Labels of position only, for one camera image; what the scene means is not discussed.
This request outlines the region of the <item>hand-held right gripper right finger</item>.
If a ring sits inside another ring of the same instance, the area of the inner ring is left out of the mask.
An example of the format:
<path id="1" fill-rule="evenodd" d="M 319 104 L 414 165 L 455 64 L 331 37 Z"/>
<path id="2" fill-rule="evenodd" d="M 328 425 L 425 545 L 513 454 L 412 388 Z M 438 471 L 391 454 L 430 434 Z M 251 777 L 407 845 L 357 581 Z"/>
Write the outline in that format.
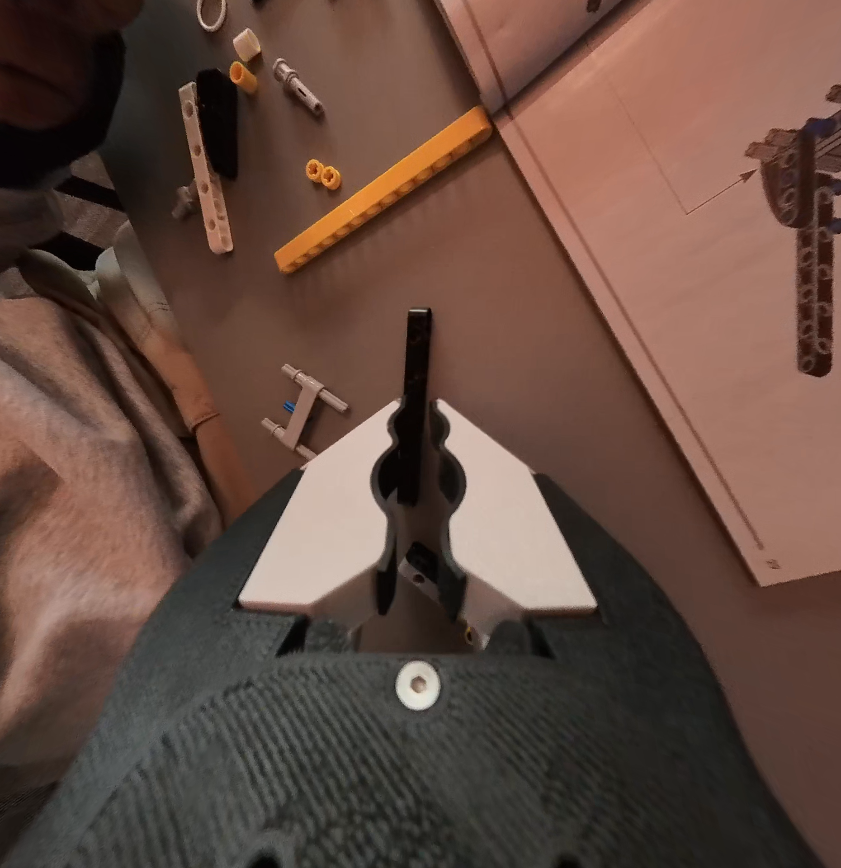
<path id="1" fill-rule="evenodd" d="M 439 604 L 474 650 L 499 624 L 597 610 L 533 470 L 442 399 L 429 405 L 438 485 Z"/>

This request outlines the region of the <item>white lego beam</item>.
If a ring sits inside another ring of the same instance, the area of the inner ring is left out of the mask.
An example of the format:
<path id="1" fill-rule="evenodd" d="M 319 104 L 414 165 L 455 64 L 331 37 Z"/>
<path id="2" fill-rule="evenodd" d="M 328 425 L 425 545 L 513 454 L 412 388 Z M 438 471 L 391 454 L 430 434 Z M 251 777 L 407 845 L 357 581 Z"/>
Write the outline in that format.
<path id="1" fill-rule="evenodd" d="M 215 255 L 232 253 L 234 246 L 219 176 L 209 163 L 198 111 L 198 91 L 193 81 L 178 90 L 189 157 L 209 250 Z"/>

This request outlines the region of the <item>long yellow lego beam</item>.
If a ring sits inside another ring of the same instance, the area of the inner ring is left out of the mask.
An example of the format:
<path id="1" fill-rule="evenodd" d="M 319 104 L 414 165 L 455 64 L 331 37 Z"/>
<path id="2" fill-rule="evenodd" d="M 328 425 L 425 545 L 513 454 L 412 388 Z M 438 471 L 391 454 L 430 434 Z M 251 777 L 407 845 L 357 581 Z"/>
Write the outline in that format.
<path id="1" fill-rule="evenodd" d="M 393 167 L 274 252 L 281 274 L 293 274 L 350 233 L 469 154 L 491 136 L 489 115 L 470 109 Z"/>

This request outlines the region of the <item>grey lego frame with pins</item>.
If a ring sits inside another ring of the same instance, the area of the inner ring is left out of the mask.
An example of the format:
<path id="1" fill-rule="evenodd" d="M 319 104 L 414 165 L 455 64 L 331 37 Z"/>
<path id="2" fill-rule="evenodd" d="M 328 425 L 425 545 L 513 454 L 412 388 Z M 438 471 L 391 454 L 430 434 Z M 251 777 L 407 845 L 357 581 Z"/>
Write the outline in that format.
<path id="1" fill-rule="evenodd" d="M 292 383 L 299 386 L 299 396 L 295 402 L 288 401 L 283 405 L 291 417 L 287 426 L 278 425 L 269 418 L 263 418 L 261 426 L 286 449 L 309 462 L 314 460 L 317 454 L 302 443 L 302 436 L 317 403 L 323 403 L 339 414 L 346 413 L 350 406 L 302 370 L 285 363 L 281 371 Z"/>

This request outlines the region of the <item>lego instruction booklet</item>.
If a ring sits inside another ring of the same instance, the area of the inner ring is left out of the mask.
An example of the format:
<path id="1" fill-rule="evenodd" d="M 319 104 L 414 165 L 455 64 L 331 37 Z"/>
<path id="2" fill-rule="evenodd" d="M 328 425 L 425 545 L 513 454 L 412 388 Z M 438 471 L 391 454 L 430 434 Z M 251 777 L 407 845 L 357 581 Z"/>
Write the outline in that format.
<path id="1" fill-rule="evenodd" d="M 841 2 L 437 2 L 763 586 L 841 571 Z"/>

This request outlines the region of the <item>black lego beam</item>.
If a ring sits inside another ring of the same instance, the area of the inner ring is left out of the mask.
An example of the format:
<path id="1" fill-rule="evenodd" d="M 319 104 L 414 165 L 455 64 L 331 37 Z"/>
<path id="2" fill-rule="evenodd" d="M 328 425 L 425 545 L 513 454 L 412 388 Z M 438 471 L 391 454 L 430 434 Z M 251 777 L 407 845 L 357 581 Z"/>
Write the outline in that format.
<path id="1" fill-rule="evenodd" d="M 402 409 L 394 422 L 399 447 L 397 501 L 407 506 L 415 506 L 420 493 L 432 330 L 430 308 L 415 307 L 408 311 Z"/>

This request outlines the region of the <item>grey lego beam with rack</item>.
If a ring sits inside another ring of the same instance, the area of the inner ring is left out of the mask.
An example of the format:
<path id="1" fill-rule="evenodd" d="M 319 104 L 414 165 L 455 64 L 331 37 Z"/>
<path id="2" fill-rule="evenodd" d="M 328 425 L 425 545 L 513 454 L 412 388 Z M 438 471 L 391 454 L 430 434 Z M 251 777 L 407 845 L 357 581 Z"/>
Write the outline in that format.
<path id="1" fill-rule="evenodd" d="M 462 613 L 467 580 L 444 556 L 422 542 L 413 542 L 400 563 L 398 575 L 415 592 L 437 604 L 448 619 L 459 626 L 467 645 L 479 647 L 478 635 Z"/>

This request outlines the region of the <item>black lego panel piece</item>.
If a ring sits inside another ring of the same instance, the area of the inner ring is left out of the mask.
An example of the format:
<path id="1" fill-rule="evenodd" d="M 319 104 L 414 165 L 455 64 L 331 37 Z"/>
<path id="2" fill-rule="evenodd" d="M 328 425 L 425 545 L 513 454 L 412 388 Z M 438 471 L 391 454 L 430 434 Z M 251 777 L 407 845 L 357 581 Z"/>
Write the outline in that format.
<path id="1" fill-rule="evenodd" d="M 234 181 L 239 171 L 239 91 L 219 69 L 198 71 L 198 116 L 203 145 L 215 173 Z"/>

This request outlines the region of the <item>grey lego axle pin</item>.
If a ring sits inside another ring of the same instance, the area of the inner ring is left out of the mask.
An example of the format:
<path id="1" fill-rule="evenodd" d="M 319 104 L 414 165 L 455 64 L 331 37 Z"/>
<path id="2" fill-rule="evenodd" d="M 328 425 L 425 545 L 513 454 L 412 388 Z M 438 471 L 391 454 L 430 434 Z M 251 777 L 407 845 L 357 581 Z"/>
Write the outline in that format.
<path id="1" fill-rule="evenodd" d="M 280 83 L 286 93 L 296 98 L 315 117 L 324 114 L 324 106 L 321 100 L 301 80 L 298 73 L 283 57 L 274 60 L 272 66 L 274 80 Z"/>

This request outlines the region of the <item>black striped cloth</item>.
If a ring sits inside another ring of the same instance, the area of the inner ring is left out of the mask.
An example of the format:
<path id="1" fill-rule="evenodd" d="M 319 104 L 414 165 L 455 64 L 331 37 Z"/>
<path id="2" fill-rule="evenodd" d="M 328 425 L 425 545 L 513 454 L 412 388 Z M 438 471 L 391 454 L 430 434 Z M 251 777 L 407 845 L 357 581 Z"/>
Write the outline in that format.
<path id="1" fill-rule="evenodd" d="M 114 193 L 114 185 L 98 152 L 76 160 L 71 175 L 88 185 L 95 185 Z M 63 216 L 62 233 L 49 249 L 69 266 L 84 272 L 95 269 L 98 256 L 113 245 L 114 237 L 126 221 L 124 212 L 97 202 L 59 192 L 57 198 Z"/>

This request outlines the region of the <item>person's tan trousers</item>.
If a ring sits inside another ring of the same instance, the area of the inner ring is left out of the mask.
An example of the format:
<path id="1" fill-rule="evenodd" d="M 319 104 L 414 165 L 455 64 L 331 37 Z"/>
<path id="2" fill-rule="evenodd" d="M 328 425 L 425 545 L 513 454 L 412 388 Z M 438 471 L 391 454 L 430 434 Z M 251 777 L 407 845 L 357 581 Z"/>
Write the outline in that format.
<path id="1" fill-rule="evenodd" d="M 182 432 L 196 443 L 222 524 L 229 526 L 255 501 L 254 488 L 130 222 L 99 256 L 96 274 L 99 301 L 170 396 Z"/>

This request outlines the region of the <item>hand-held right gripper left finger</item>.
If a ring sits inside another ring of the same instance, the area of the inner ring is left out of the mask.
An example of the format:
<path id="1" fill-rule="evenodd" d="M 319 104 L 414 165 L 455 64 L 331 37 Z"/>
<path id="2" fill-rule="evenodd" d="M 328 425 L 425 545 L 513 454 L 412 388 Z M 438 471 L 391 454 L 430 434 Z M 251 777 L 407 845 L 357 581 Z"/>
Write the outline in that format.
<path id="1" fill-rule="evenodd" d="M 303 469 L 242 588 L 241 609 L 369 619 L 395 570 L 393 400 Z"/>

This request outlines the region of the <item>dark rounded blurred object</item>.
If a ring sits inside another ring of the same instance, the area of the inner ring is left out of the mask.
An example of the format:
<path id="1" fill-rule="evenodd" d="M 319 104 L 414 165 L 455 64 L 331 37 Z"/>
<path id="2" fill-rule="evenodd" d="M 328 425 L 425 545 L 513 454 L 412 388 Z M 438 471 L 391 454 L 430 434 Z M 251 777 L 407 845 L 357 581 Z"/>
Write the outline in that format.
<path id="1" fill-rule="evenodd" d="M 0 1 L 0 189 L 32 189 L 102 144 L 140 1 Z"/>

